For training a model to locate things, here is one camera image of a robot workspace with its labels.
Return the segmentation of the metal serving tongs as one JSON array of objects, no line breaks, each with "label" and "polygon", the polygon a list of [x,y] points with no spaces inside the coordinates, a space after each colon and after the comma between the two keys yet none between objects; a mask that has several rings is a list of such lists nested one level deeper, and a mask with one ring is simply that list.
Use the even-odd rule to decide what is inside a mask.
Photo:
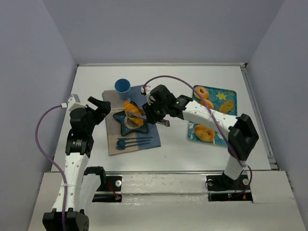
[{"label": "metal serving tongs", "polygon": [[[143,116],[143,115],[133,113],[131,111],[127,111],[127,116],[133,117],[133,118],[139,118],[139,119],[142,119],[142,120],[146,121],[147,123],[149,123],[149,121],[148,121],[148,119],[145,115]],[[159,125],[163,125],[165,127],[170,127],[170,122],[168,120],[165,120],[165,119],[162,119],[160,121],[156,121],[154,123],[159,124]]]}]

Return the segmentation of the orange striped croissant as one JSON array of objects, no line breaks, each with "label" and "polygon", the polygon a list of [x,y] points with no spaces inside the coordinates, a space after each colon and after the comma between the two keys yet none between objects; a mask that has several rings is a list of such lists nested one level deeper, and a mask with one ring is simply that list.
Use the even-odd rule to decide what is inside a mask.
[{"label": "orange striped croissant", "polygon": [[140,127],[143,126],[143,124],[144,124],[143,119],[137,118],[137,117],[131,117],[130,115],[128,115],[128,112],[131,112],[131,113],[135,113],[135,114],[141,116],[142,114],[141,114],[138,106],[135,106],[134,104],[132,104],[130,102],[125,102],[124,103],[124,111],[125,111],[125,114],[130,121],[132,121],[133,123],[135,123],[136,125],[138,125]]}]

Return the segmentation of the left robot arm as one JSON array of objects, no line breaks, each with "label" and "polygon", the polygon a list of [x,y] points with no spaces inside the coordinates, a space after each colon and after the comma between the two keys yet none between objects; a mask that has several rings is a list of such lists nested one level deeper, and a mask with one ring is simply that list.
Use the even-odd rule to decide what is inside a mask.
[{"label": "left robot arm", "polygon": [[98,188],[106,184],[104,168],[87,164],[94,145],[94,128],[110,113],[111,104],[93,97],[88,101],[96,109],[83,105],[76,94],[59,105],[69,112],[71,129],[65,145],[64,168],[54,163],[62,183],[51,211],[43,215],[42,223],[48,231],[87,231],[89,206]]}]

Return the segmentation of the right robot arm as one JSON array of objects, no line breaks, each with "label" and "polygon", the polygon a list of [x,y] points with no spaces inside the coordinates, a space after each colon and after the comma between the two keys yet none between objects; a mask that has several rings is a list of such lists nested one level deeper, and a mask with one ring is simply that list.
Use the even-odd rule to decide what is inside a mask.
[{"label": "right robot arm", "polygon": [[231,191],[238,187],[242,182],[243,169],[247,166],[246,161],[259,139],[250,116],[232,116],[207,109],[188,96],[175,97],[164,85],[153,89],[142,87],[141,94],[147,97],[147,102],[142,106],[147,123],[161,122],[169,115],[219,132],[230,156],[221,175],[207,178],[207,187],[213,192]]}]

